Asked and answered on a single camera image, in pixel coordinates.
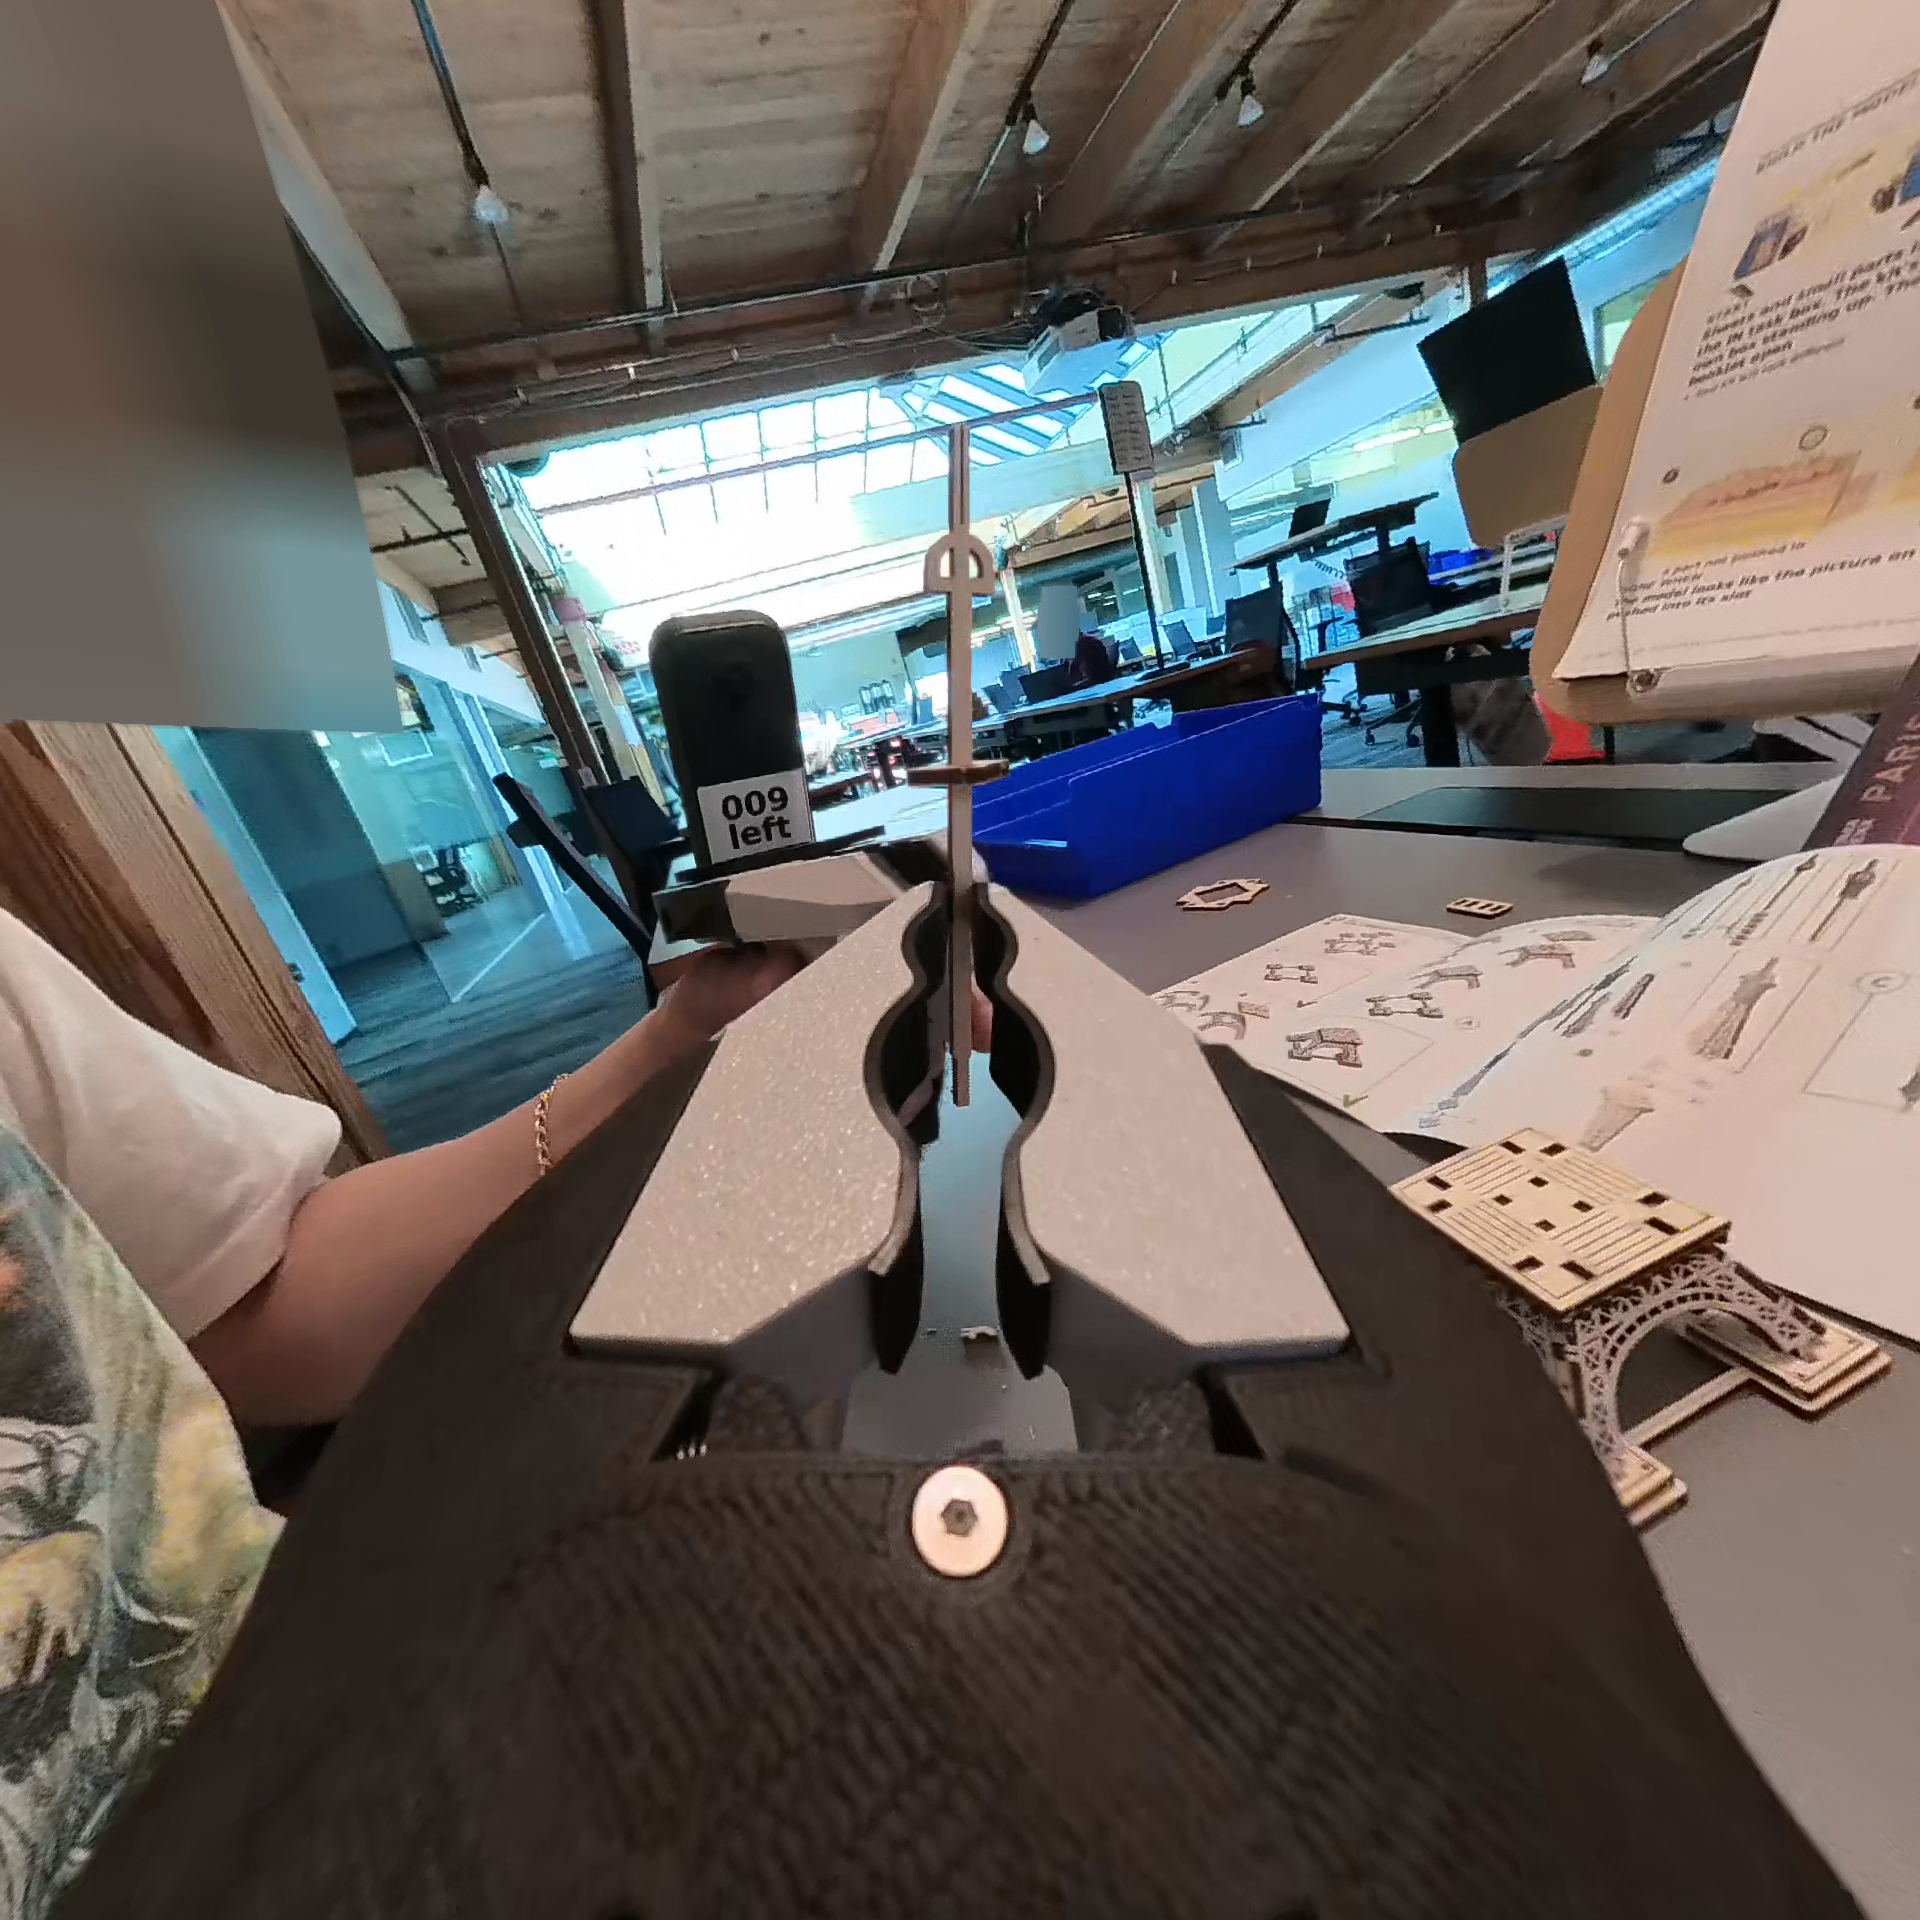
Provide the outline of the grey desk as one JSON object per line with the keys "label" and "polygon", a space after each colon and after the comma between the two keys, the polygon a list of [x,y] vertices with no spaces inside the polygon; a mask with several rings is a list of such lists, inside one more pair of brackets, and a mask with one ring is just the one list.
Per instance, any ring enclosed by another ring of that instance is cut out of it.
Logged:
{"label": "grey desk", "polygon": [[[1439,927],[1439,893],[1478,880],[1511,887],[1515,913],[1676,905],[1682,887],[1711,876],[1703,858],[1599,846],[1590,826],[1523,846],[1307,811],[1301,826],[1268,826],[1094,904],[1002,893],[1028,904],[1142,995],[1165,987],[1172,967],[1223,962],[1223,933],[1165,927],[1165,887],[1240,858],[1276,880],[1276,904],[1251,905],[1259,933],[1298,933],[1333,905]],[[1251,1090],[1276,1098],[1358,1187],[1358,1200],[1333,1200],[1283,1145],[1283,1178],[1301,1187],[1301,1200],[1283,1200],[1298,1231],[1301,1209],[1328,1200],[1328,1227],[1377,1240],[1385,1209],[1384,1173],[1408,1173],[1413,1145],[1365,1133],[1358,1118],[1307,1118],[1268,1077],[1251,1077]],[[987,1173],[942,1166],[920,1219],[932,1209],[967,1213],[960,1227],[932,1227],[932,1246],[975,1252],[987,1219],[996,1231],[996,1178]],[[1703,1686],[1841,1878],[1865,1913],[1912,1913],[1912,1384],[1895,1373],[1885,1407],[1832,1411],[1828,1442],[1787,1442],[1787,1411],[1763,1411],[1759,1389],[1676,1435],[1695,1435],[1682,1442],[1682,1466],[1703,1473],[1703,1510],[1656,1536],[1649,1575],[1657,1575]]]}

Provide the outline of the wooden tower spire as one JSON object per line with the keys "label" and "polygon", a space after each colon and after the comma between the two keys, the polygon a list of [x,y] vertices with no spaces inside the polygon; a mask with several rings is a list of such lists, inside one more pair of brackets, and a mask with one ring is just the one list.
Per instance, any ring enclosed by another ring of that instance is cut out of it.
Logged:
{"label": "wooden tower spire", "polygon": [[975,995],[987,871],[975,858],[975,789],[989,765],[975,755],[975,594],[989,587],[989,551],[975,539],[975,435],[948,431],[948,532],[920,560],[920,587],[948,600],[948,756],[928,776],[948,789],[948,1090],[975,1100]]}

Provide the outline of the wooden tower base model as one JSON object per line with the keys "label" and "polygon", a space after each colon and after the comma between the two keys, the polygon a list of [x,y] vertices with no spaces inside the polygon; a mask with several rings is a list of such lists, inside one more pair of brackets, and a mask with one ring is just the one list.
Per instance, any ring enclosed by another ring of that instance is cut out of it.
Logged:
{"label": "wooden tower base model", "polygon": [[[1876,1336],[1736,1263],[1728,1213],[1545,1129],[1449,1155],[1397,1178],[1397,1200],[1482,1274],[1643,1528],[1689,1502],[1656,1459],[1676,1425],[1736,1389],[1813,1418],[1895,1369]],[[1720,1373],[1629,1425],[1622,1373],[1649,1336],[1695,1345]]]}

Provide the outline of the task instruction sheet on stand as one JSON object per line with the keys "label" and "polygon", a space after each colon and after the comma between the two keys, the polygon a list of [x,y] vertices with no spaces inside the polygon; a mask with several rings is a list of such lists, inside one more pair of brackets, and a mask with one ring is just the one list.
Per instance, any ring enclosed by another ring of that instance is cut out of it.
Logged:
{"label": "task instruction sheet on stand", "polygon": [[1733,665],[1669,665],[1649,683],[1649,665],[1568,683],[1561,657],[1575,644],[1575,622],[1590,612],[1590,587],[1622,570],[1615,532],[1622,532],[1622,488],[1635,470],[1656,364],[1669,341],[1669,317],[1682,298],[1689,269],[1676,269],[1649,305],[1635,311],[1615,372],[1597,404],[1597,431],[1582,445],[1582,472],[1568,490],[1568,528],[1558,545],[1552,594],[1531,622],[1531,689],[1552,712],[1582,726],[1649,726],[1649,723],[1783,723],[1783,712],[1865,712],[1885,710],[1885,697],[1912,665],[1912,644],[1885,644],[1857,663],[1733,663]]}

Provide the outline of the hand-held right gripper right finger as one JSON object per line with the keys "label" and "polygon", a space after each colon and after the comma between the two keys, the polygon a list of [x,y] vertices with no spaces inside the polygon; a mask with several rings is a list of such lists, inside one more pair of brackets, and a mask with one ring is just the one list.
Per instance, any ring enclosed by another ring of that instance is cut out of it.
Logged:
{"label": "hand-held right gripper right finger", "polygon": [[1322,1284],[1209,1044],[996,880],[975,924],[989,997],[996,1327],[1075,1411],[1119,1411],[1209,1369],[1322,1364]]}

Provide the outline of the black monitor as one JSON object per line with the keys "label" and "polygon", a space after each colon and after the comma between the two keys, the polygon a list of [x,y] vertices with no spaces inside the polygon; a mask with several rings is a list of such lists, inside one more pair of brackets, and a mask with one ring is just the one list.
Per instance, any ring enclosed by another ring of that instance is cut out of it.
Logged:
{"label": "black monitor", "polygon": [[1429,331],[1421,364],[1458,445],[1561,393],[1582,393],[1597,383],[1597,357],[1568,292],[1568,269],[1545,260],[1496,298]]}

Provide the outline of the black office chair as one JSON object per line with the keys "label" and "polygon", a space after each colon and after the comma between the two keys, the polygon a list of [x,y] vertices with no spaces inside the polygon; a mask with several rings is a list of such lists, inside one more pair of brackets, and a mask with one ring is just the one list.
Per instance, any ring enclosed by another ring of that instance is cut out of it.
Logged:
{"label": "black office chair", "polygon": [[493,776],[519,851],[543,851],[565,880],[624,933],[642,967],[648,997],[656,987],[656,893],[667,887],[674,860],[688,858],[688,833],[656,802],[642,776],[579,776],[565,775],[565,811],[543,811],[537,789],[514,775]]}

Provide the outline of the white board stand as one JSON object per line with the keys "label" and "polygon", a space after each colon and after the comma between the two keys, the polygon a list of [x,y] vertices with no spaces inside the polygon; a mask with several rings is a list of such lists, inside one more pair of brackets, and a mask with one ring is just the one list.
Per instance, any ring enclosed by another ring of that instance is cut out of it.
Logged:
{"label": "white board stand", "polygon": [[1876,712],[1779,712],[1779,723],[1748,723],[1748,755],[1783,755],[1794,749],[1802,756],[1813,756],[1813,784],[1794,784],[1759,811],[1736,811],[1728,826],[1695,833],[1682,851],[1689,858],[1711,858],[1711,860],[1773,860],[1808,846],[1813,820],[1828,811],[1828,796],[1841,789],[1845,765],[1862,756],[1876,731]]}

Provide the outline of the blue plastic bin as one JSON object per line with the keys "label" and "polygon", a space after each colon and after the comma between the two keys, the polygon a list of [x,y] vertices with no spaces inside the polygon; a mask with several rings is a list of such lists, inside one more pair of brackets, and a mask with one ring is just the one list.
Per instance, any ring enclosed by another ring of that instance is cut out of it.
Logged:
{"label": "blue plastic bin", "polygon": [[1245,700],[1047,755],[975,802],[996,887],[1094,904],[1322,802],[1322,700]]}

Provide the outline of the purple model kit box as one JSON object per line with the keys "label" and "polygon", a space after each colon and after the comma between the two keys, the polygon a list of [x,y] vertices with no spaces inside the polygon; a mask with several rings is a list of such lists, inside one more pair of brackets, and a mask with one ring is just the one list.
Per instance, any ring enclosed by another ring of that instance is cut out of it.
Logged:
{"label": "purple model kit box", "polygon": [[1885,710],[1802,851],[1920,851],[1920,710]]}

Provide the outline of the person's left hand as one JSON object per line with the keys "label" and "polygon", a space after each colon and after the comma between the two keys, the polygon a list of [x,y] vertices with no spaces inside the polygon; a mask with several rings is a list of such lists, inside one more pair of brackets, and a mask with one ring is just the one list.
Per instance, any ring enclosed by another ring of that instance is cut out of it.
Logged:
{"label": "person's left hand", "polygon": [[581,1067],[533,1100],[537,1173],[556,1166],[634,1090],[698,1055],[736,1010],[805,971],[805,947],[715,947],[678,967],[656,1010],[642,1010]]}

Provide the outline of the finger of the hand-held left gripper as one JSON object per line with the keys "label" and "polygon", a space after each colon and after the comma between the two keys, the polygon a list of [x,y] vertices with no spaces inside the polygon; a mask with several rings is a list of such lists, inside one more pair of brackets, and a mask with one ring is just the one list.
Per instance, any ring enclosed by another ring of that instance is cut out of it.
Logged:
{"label": "finger of the hand-held left gripper", "polygon": [[839,947],[902,893],[932,880],[932,851],[839,851],[723,876],[736,947]]}

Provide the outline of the instruction booklet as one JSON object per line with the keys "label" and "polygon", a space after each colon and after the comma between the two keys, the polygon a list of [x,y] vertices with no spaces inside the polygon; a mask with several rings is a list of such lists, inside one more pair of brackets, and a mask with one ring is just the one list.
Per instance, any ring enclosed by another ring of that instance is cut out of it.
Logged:
{"label": "instruction booklet", "polygon": [[1545,1129],[1733,1219],[1733,1252],[1920,1336],[1920,851],[1794,851],[1657,924],[1322,913],[1163,995],[1377,1133]]}

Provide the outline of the person's left forearm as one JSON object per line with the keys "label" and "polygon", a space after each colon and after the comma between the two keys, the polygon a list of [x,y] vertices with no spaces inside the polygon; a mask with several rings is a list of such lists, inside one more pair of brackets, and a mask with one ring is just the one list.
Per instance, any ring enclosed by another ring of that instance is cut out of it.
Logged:
{"label": "person's left forearm", "polygon": [[308,1187],[276,1263],[188,1347],[240,1425],[322,1425],[427,1289],[537,1178],[533,1100]]}

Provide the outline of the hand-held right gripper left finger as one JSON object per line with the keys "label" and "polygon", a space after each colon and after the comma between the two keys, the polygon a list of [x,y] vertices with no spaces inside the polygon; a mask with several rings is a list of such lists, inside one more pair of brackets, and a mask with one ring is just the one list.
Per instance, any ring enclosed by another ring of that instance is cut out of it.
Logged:
{"label": "hand-held right gripper left finger", "polygon": [[948,1083],[948,887],[917,880],[730,1017],[573,1347],[843,1404],[920,1327],[920,1145]]}

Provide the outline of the person's printed t-shirt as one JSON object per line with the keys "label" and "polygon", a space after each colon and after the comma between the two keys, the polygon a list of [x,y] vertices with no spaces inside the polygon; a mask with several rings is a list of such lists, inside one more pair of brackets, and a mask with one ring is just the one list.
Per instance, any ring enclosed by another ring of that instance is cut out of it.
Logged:
{"label": "person's printed t-shirt", "polygon": [[188,1345],[335,1143],[0,924],[0,1913],[59,1906],[251,1609],[276,1516]]}

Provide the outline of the printed instruction sheet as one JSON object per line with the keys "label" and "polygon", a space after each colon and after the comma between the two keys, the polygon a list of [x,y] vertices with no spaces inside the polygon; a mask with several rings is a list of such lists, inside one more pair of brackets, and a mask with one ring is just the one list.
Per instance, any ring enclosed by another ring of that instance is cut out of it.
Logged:
{"label": "printed instruction sheet", "polygon": [[1920,6],[1779,6],[1568,683],[1912,644]]}

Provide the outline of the ceiling projector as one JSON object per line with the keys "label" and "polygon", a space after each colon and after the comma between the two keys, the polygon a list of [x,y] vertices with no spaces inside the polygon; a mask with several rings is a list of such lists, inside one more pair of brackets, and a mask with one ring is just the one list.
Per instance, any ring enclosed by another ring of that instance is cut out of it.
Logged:
{"label": "ceiling projector", "polygon": [[1132,341],[1132,317],[1091,292],[1091,286],[1057,286],[1039,311],[1028,311],[1028,341],[1021,364],[1022,393],[1084,393],[1105,372],[1119,372]]}

